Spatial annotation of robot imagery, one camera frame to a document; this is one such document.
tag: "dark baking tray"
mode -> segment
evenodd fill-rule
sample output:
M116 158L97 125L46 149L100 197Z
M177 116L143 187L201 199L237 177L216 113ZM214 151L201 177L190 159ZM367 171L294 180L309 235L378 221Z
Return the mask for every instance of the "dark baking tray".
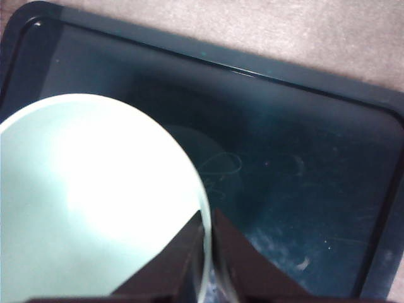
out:
M45 2L1 42L0 121L96 93L152 116L212 207L314 294L386 297L404 246L404 95Z

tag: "baking tray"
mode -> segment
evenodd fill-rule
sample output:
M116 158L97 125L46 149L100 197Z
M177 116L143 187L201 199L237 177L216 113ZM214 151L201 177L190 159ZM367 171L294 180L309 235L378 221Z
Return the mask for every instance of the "baking tray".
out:
M26 4L1 42L0 121L62 93L153 117L195 164L212 208L312 293L387 296L404 248L402 93Z

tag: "beige carpet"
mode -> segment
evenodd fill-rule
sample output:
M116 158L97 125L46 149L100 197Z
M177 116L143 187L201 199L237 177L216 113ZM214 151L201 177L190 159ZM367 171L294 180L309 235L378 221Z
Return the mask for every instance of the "beige carpet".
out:
M1 32L26 2L1 0ZM404 92L402 0L50 2ZM389 298L404 303L401 263Z

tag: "white bowl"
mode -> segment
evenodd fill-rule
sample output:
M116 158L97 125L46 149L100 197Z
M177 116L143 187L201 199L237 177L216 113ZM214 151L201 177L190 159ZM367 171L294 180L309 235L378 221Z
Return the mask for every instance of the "white bowl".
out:
M202 210L205 296L210 213L198 173L141 111L69 94L0 125L1 302L108 295Z

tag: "scratch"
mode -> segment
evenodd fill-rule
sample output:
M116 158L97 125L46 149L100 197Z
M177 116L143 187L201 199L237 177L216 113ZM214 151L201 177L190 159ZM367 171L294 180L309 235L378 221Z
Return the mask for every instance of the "scratch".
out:
M360 240L355 240L355 239L349 239L349 238L329 237L329 239L336 240L336 241L341 241L341 242L347 242L347 243L356 243L356 244L367 245L367 242L360 241Z
M218 172L207 172L207 171L201 171L201 169L203 167L205 167L207 164L209 164L211 161L219 158L219 157L232 157L234 159L236 159L237 161L237 165L235 166L235 169L233 170L223 170L223 171L218 171ZM205 162L203 162L197 169L197 171L201 174L201 175L233 175L238 173L242 168L242 160L241 158L236 155L235 153L227 153L227 152L223 152L223 153L218 153L212 157L210 157L208 160L206 160Z
M301 264L296 265L298 270L305 270L310 264L310 259L308 257L304 257L304 261Z

